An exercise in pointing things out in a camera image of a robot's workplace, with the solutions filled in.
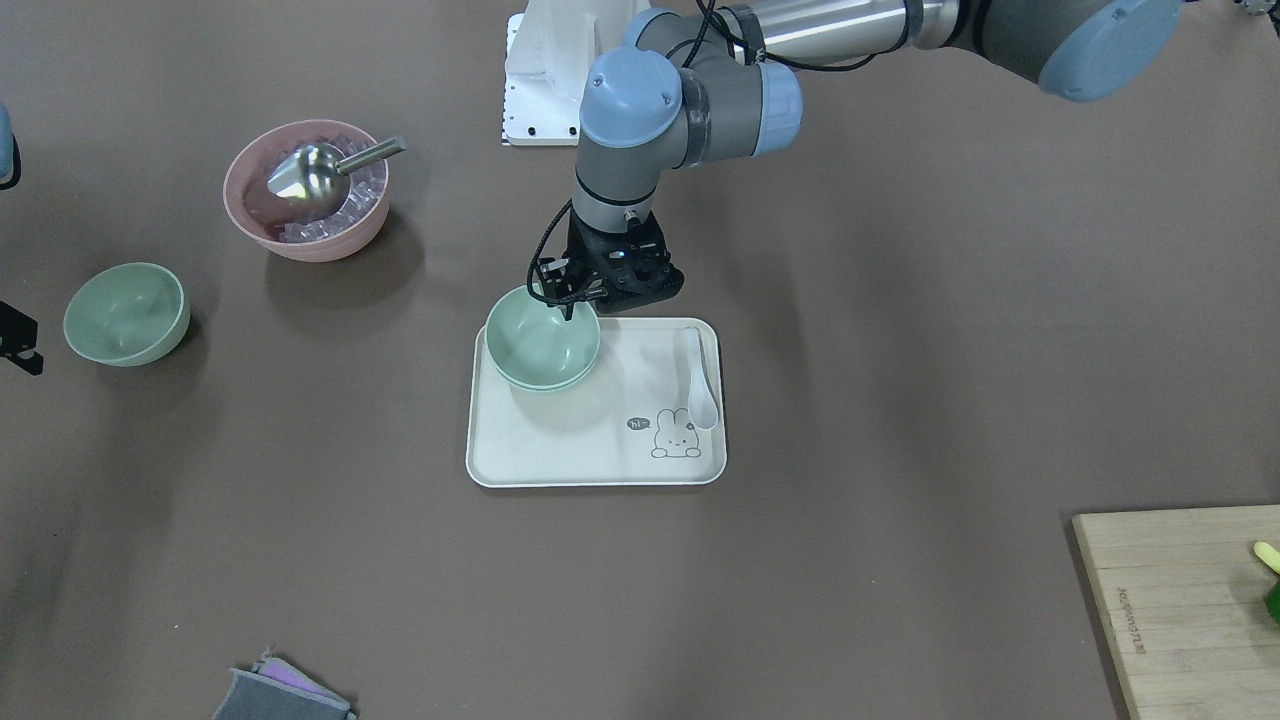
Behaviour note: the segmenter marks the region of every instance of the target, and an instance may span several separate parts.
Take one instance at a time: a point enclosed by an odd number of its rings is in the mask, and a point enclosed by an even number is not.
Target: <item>bowl rim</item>
[[[142,350],[140,350],[137,352],[133,352],[132,355],[122,355],[119,357],[95,357],[95,356],[84,352],[83,350],[76,347],[76,342],[72,341],[70,333],[67,332],[67,319],[70,316],[72,306],[76,305],[76,299],[78,299],[81,296],[81,293],[84,292],[84,288],[87,288],[88,286],[93,284],[102,275],[105,275],[108,273],[119,270],[120,268],[131,268],[131,266],[142,266],[142,268],[148,268],[148,269],[152,269],[152,270],[160,270],[161,275],[166,277],[170,282],[173,282],[173,284],[178,288],[178,313],[174,314],[173,322],[169,323],[169,327],[165,329],[165,332],[161,333],[160,337],[155,342],[152,342],[151,345],[143,347]],[[79,355],[81,357],[83,357],[86,360],[92,360],[93,363],[102,363],[104,365],[110,365],[110,364],[116,364],[116,363],[125,363],[128,360],[137,360],[138,357],[141,357],[141,356],[146,355],[147,352],[151,352],[152,350],[155,350],[156,346],[164,343],[164,341],[168,340],[173,334],[173,332],[178,328],[178,324],[182,322],[182,316],[186,314],[184,309],[187,307],[187,302],[188,302],[188,300],[187,300],[187,290],[184,287],[182,287],[182,281],[179,281],[178,275],[175,275],[173,273],[173,270],[170,270],[169,268],[165,268],[164,265],[157,265],[155,263],[146,263],[146,261],[120,263],[119,265],[113,265],[113,266],[110,266],[110,268],[108,268],[108,269],[97,273],[92,278],[84,281],[84,284],[79,286],[79,290],[76,291],[76,295],[72,295],[70,301],[67,302],[67,310],[63,311],[63,338],[67,340],[67,345],[70,346],[70,348],[76,352],[76,355]]]
[[[276,132],[280,132],[280,131],[296,127],[296,126],[310,124],[310,123],[333,123],[333,124],[337,124],[337,126],[346,126],[349,131],[355,131],[355,132],[360,133],[361,135],[361,140],[366,140],[367,142],[378,142],[378,138],[375,138],[372,136],[372,133],[370,133],[369,131],[365,131],[364,128],[358,128],[358,127],[356,127],[356,126],[353,126],[353,124],[351,124],[348,122],[334,120],[334,119],[330,119],[330,118],[310,118],[310,119],[306,119],[306,120],[294,120],[292,123],[284,123],[283,126],[274,127],[274,128],[264,132],[262,135],[255,137],[253,140],[251,140],[248,142],[248,145],[246,145],[244,147],[242,147],[241,151],[236,154],[236,158],[232,160],[232,164],[227,165],[227,174],[223,176],[223,210],[227,213],[227,218],[230,219],[232,224],[236,225],[237,229],[239,229],[242,233],[250,236],[255,241],[262,243],[264,247],[269,247],[269,246],[273,246],[273,245],[282,245],[282,246],[285,246],[285,247],[311,247],[314,245],[325,243],[325,242],[332,243],[335,240],[349,237],[348,233],[351,233],[352,231],[355,231],[356,228],[358,228],[360,225],[362,225],[365,223],[365,220],[367,220],[370,217],[372,217],[372,214],[378,209],[378,206],[383,205],[387,201],[388,192],[387,192],[385,188],[390,187],[390,182],[392,182],[392,165],[390,165],[390,163],[387,161],[388,159],[384,158],[384,159],[379,160],[379,163],[387,165],[387,179],[383,181],[383,187],[384,187],[383,193],[378,196],[378,200],[374,201],[374,204],[369,208],[369,211],[365,213],[365,215],[362,218],[360,218],[358,220],[356,220],[356,223],[353,225],[351,225],[349,228],[339,232],[338,234],[329,236],[329,237],[321,237],[320,240],[308,240],[307,242],[280,242],[279,240],[271,240],[271,238],[265,238],[265,237],[259,236],[257,233],[255,233],[255,232],[250,231],[248,228],[246,228],[244,225],[242,225],[239,223],[239,220],[236,219],[236,215],[232,214],[230,193],[228,192],[228,183],[232,179],[232,169],[236,168],[236,165],[241,161],[241,158],[243,158],[244,154],[248,152],[248,150],[251,147],[253,147],[253,145],[256,145],[259,141],[261,141],[266,136],[274,135]]]
[[[522,284],[522,286],[520,286],[520,287],[517,287],[515,290],[511,290],[511,291],[503,293],[503,296],[499,297],[498,301],[493,304],[493,307],[489,309],[489,314],[485,316],[485,322],[484,322],[484,348],[485,348],[485,352],[489,354],[489,359],[493,360],[493,368],[495,370],[498,370],[498,374],[502,375],[503,379],[506,379],[511,384],[513,384],[513,386],[516,386],[516,387],[518,387],[521,389],[527,389],[527,391],[531,391],[531,392],[553,392],[553,391],[557,391],[557,389],[564,389],[564,388],[572,386],[573,383],[581,380],[582,378],[585,378],[586,374],[591,372],[591,368],[595,368],[595,363],[600,357],[600,316],[595,313],[595,307],[591,307],[590,302],[582,302],[582,305],[586,305],[586,309],[588,309],[589,314],[591,315],[591,325],[595,329],[595,333],[594,333],[595,342],[593,343],[594,345],[594,348],[593,348],[594,352],[591,352],[591,361],[586,364],[586,368],[582,368],[581,372],[579,372],[577,374],[575,374],[572,378],[568,378],[567,380],[561,380],[558,383],[549,384],[549,386],[539,386],[539,384],[532,384],[532,383],[526,383],[526,382],[522,382],[522,380],[517,380],[516,378],[512,378],[506,372],[503,372],[502,365],[499,365],[498,360],[494,359],[493,350],[489,347],[489,325],[493,324],[493,313],[494,313],[494,310],[497,310],[499,305],[502,305],[508,297],[511,297],[512,295],[516,295],[517,292],[527,293],[529,292],[529,286],[527,284]],[[534,297],[531,297],[531,296],[529,297],[529,300],[536,302],[536,300]]]

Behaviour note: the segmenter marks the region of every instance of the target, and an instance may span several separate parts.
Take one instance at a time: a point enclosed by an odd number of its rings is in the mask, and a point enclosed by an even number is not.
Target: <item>white plastic base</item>
[[[719,423],[689,419],[684,328],[701,334]],[[476,337],[467,473],[490,488],[691,486],[728,462],[716,331],[694,318],[600,318],[600,356],[576,386],[512,387]]]
[[[577,110],[591,63],[617,47],[648,0],[530,0],[507,22],[502,141],[577,145]]]

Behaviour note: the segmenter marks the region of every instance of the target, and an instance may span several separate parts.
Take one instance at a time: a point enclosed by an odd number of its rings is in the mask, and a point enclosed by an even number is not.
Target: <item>pink bowl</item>
[[[223,181],[223,206],[227,208],[227,215],[236,223],[236,227],[271,252],[306,263],[328,263],[346,258],[369,245],[369,241],[374,240],[378,231],[383,228],[383,223],[387,222],[387,211],[390,210],[390,202],[387,200],[392,179],[389,169],[387,188],[383,190],[381,197],[374,202],[369,214],[357,220],[355,225],[324,240],[276,242],[266,227],[255,220],[244,209],[244,188],[248,187],[250,181],[260,179],[262,168],[268,163],[273,163],[280,152],[292,151],[300,142],[328,141],[340,135],[346,135],[351,140],[374,142],[372,136],[356,126],[338,120],[302,120],[280,126],[241,150],[227,170],[227,179]]]

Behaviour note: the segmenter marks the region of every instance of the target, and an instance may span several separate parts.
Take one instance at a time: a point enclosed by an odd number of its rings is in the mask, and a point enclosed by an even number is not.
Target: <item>white tray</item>
[[[689,421],[684,328],[698,328],[721,419]],[[600,318],[600,356],[576,386],[512,387],[476,336],[467,473],[490,488],[705,484],[724,471],[719,341],[695,318]]]

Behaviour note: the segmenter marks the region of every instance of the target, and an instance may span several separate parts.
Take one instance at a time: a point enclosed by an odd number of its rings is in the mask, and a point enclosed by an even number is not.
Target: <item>bowl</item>
[[[132,368],[164,357],[189,323],[191,301],[177,275],[151,263],[127,263],[76,291],[63,334],[81,357]]]
[[[586,302],[564,320],[559,307],[530,297],[524,286],[502,296],[484,327],[498,374],[534,392],[564,389],[586,377],[600,354],[600,319]]]
[[[374,240],[378,231],[383,228],[387,213],[390,210],[390,202],[387,199],[392,178],[387,160],[380,161],[383,170],[387,172],[387,184],[381,196],[374,201],[374,206],[364,218],[356,220],[356,224],[326,238],[311,242],[279,242],[275,240],[275,233],[253,219],[244,208],[244,190],[248,183],[262,181],[264,168],[275,163],[280,152],[292,152],[300,142],[328,142],[343,135],[351,140],[375,142],[367,132],[338,120],[301,120],[259,136],[244,150],[241,150],[227,170],[227,178],[223,181],[223,206],[227,208],[227,215],[241,232],[256,240],[262,247],[276,255],[305,263],[338,260],[369,245],[369,241]]]

